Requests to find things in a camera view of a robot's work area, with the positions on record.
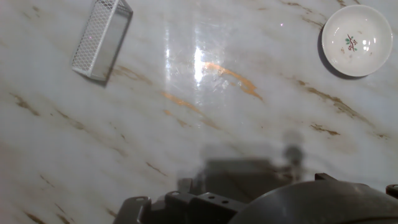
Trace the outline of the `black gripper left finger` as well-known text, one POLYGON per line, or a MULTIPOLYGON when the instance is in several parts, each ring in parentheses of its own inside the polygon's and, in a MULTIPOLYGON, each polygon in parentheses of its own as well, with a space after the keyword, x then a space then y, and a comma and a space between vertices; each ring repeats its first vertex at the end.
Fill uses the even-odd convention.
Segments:
POLYGON ((152 200, 149 197, 131 197, 126 199, 113 224, 143 224, 149 222, 152 200))

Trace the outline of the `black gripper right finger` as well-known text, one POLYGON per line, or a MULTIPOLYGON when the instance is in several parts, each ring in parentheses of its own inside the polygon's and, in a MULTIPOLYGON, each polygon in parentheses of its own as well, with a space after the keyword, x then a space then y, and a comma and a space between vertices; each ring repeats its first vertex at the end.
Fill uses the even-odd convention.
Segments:
POLYGON ((245 203, 213 193, 169 192, 153 204, 149 221, 158 224, 227 224, 245 203))

